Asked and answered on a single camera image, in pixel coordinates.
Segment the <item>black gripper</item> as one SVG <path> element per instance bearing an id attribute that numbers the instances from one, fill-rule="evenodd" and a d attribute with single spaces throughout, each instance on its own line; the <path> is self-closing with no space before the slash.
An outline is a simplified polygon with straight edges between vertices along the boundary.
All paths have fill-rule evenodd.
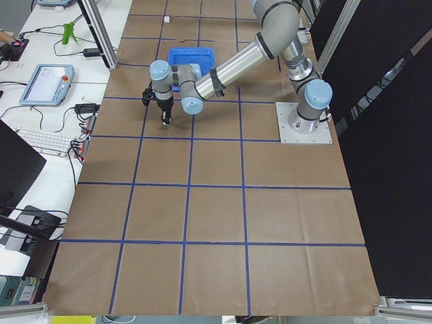
<path id="1" fill-rule="evenodd" d="M 162 110 L 161 121 L 167 121 L 171 124 L 171 112 L 173 107 L 173 98 L 166 100 L 157 99 L 157 106 Z"/>

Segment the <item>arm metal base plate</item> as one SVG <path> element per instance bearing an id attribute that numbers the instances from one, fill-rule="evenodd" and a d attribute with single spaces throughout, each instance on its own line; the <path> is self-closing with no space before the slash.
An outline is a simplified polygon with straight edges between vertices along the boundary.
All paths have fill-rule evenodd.
<path id="1" fill-rule="evenodd" d="M 298 115 L 297 106 L 297 103 L 275 103 L 280 142 L 282 144 L 332 144 L 325 112 L 322 112 L 319 119 L 308 121 Z"/>

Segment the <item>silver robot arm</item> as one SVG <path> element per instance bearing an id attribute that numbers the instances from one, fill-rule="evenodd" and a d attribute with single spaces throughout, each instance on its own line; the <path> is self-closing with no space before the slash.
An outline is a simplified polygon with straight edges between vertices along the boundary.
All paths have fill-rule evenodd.
<path id="1" fill-rule="evenodd" d="M 264 61 L 280 56 L 299 98 L 297 108 L 288 117 L 289 126 L 300 134 L 313 133 L 323 121 L 320 116 L 330 104 L 333 91 L 330 84 L 319 78 L 298 38 L 301 7 L 301 1 L 253 1 L 253 12 L 261 25 L 254 41 L 221 65 L 211 68 L 208 74 L 201 75 L 195 63 L 152 62 L 151 81 L 142 94 L 143 105 L 148 106 L 155 100 L 161 109 L 162 123 L 169 125 L 173 86 L 180 89 L 183 110 L 196 115 L 203 110 L 204 101 L 223 96 L 224 89 L 232 82 Z"/>

